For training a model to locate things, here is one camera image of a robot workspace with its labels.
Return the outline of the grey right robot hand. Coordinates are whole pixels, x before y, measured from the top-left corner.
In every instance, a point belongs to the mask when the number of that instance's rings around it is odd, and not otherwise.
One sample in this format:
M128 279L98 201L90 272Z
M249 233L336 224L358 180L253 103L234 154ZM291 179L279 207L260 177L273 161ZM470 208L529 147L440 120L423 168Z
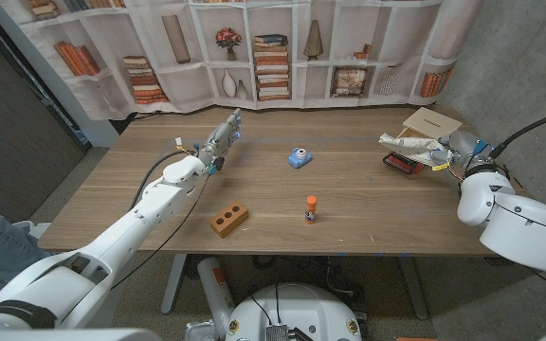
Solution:
M431 153L435 165L446 162L465 167L468 161L475 162L480 157L486 157L494 148L478 136L465 131L455 131L437 139L441 147L436 147Z

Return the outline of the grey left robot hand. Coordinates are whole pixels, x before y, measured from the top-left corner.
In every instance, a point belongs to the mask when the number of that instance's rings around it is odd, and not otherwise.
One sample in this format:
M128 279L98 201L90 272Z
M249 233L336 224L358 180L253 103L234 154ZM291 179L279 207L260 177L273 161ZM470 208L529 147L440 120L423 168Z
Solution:
M209 174L219 171L232 144L241 136L241 109L237 108L214 129L200 148L197 157L204 163Z

